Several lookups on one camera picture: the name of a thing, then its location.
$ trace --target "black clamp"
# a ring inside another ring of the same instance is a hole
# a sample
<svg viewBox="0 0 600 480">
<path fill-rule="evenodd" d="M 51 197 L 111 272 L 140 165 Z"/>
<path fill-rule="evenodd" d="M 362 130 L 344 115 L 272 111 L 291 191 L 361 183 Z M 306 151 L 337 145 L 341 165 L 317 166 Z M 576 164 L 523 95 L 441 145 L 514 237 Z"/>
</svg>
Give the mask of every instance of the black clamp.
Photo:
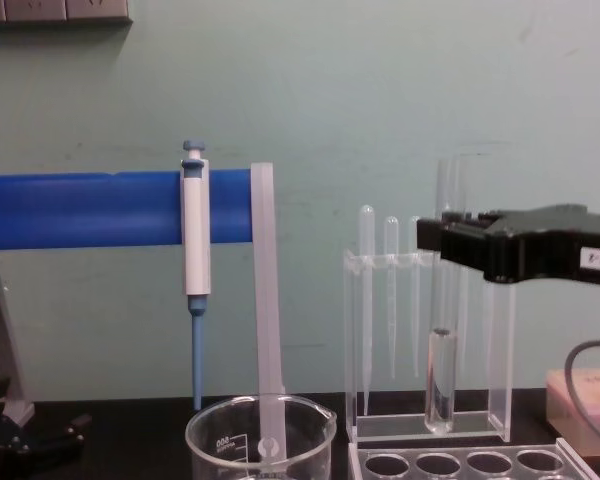
<svg viewBox="0 0 600 480">
<path fill-rule="evenodd" d="M 418 248 L 484 273 L 495 283 L 561 278 L 600 284 L 600 215 L 583 205 L 447 212 L 420 219 Z"/>
<path fill-rule="evenodd" d="M 9 379 L 0 376 L 0 398 Z M 9 417 L 0 413 L 0 479 L 28 478 L 57 466 L 76 461 L 84 447 L 91 417 L 72 420 L 60 432 L 34 438 Z"/>
</svg>

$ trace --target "beaker rim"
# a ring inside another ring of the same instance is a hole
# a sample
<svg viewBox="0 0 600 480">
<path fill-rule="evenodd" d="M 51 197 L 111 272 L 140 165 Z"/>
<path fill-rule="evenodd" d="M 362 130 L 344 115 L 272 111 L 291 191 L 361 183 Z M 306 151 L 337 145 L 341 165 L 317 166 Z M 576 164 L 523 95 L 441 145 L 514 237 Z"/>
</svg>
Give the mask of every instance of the beaker rim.
<svg viewBox="0 0 600 480">
<path fill-rule="evenodd" d="M 326 430 L 325 439 L 322 442 L 320 442 L 320 444 L 317 447 L 312 448 L 311 450 L 301 453 L 300 455 L 296 455 L 294 457 L 287 458 L 285 460 L 280 460 L 277 462 L 232 462 L 229 460 L 223 460 L 221 458 L 216 458 L 212 455 L 209 455 L 206 452 L 203 452 L 191 440 L 191 438 L 190 438 L 191 435 L 189 432 L 192 430 L 192 428 L 197 423 L 202 421 L 204 418 L 211 415 L 213 412 L 220 410 L 221 408 L 230 407 L 237 403 L 258 402 L 262 398 L 272 398 L 272 399 L 276 399 L 277 401 L 280 401 L 280 402 L 305 405 L 307 407 L 310 407 L 310 408 L 316 410 L 319 414 L 321 414 L 325 418 L 325 430 Z M 200 458 L 202 458 L 210 463 L 213 463 L 214 465 L 217 465 L 219 467 L 232 468 L 232 469 L 237 469 L 237 468 L 245 469 L 246 468 L 246 469 L 254 469 L 254 470 L 263 469 L 263 468 L 271 468 L 272 466 L 279 466 L 279 467 L 287 468 L 290 465 L 307 460 L 307 459 L 317 455 L 325 448 L 328 448 L 331 445 L 331 442 L 333 441 L 333 439 L 336 435 L 336 429 L 337 429 L 336 428 L 336 419 L 337 419 L 337 415 L 335 412 L 333 412 L 332 410 L 330 410 L 326 407 L 323 407 L 322 405 L 317 404 L 316 402 L 313 402 L 307 398 L 304 398 L 304 397 L 299 397 L 296 395 L 269 394 L 269 393 L 262 394 L 262 395 L 244 395 L 244 396 L 240 396 L 240 397 L 234 397 L 229 400 L 224 400 L 222 402 L 216 403 L 215 405 L 207 407 L 204 410 L 201 410 L 198 413 L 196 413 L 191 418 L 191 420 L 189 420 L 189 423 L 187 423 L 187 428 L 185 429 L 184 438 L 187 442 L 187 445 L 189 445 L 189 448 L 195 455 L 198 455 Z"/>
</svg>

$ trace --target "glass cylinder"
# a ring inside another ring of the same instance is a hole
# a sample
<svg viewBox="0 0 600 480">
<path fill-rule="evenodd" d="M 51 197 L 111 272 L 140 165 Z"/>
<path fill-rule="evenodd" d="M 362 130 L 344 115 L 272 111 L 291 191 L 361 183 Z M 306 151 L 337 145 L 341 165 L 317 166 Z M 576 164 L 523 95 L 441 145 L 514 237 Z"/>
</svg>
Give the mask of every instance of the glass cylinder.
<svg viewBox="0 0 600 480">
<path fill-rule="evenodd" d="M 441 218 L 446 212 L 465 212 L 463 170 L 461 157 L 440 161 L 437 218 Z M 458 264 L 441 259 L 440 254 L 434 257 L 425 425 L 429 431 L 439 435 L 453 429 L 461 268 Z"/>
</svg>

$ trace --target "label sticker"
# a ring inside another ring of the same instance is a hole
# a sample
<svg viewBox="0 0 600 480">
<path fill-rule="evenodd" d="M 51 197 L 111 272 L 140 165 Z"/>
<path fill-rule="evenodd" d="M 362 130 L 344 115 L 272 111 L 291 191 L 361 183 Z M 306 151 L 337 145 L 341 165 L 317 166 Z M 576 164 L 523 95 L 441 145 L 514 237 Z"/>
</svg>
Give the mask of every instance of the label sticker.
<svg viewBox="0 0 600 480">
<path fill-rule="evenodd" d="M 580 249 L 580 268 L 600 270 L 600 248 Z"/>
</svg>

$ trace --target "green wall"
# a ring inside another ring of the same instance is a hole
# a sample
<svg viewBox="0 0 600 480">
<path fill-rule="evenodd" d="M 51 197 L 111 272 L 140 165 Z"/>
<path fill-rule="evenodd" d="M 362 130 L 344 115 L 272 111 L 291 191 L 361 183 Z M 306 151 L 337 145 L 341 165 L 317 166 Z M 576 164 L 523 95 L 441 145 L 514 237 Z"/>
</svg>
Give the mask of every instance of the green wall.
<svg viewBox="0 0 600 480">
<path fill-rule="evenodd" d="M 514 173 L 482 185 L 487 207 L 600 210 L 600 0 L 131 7 L 128 30 L 0 33 L 0 173 L 175 170 L 189 136 L 215 168 L 273 162 L 289 390 L 342 390 L 357 210 L 431 213 L 439 155 L 506 152 Z M 212 256 L 207 392 L 253 391 L 251 250 Z M 0 254 L 34 398 L 187 395 L 180 262 L 175 247 Z M 516 385 L 540 386 L 600 336 L 600 289 L 518 298 Z"/>
</svg>

